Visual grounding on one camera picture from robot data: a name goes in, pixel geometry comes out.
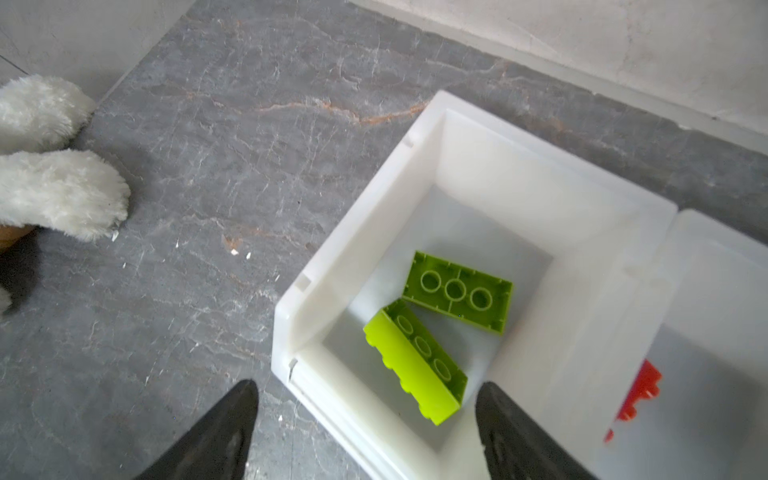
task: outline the floor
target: floor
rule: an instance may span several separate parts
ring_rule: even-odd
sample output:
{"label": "floor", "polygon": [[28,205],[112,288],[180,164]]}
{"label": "floor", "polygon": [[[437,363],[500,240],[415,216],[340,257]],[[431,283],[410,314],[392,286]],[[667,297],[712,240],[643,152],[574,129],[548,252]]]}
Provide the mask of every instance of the floor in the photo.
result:
{"label": "floor", "polygon": [[0,84],[25,73],[56,75],[101,100],[193,1],[3,0]]}
{"label": "floor", "polygon": [[253,378],[247,478],[367,478],[272,378],[273,308],[439,89],[768,240],[762,155],[340,0],[200,0],[75,143],[119,235],[0,258],[0,476],[132,478]]}

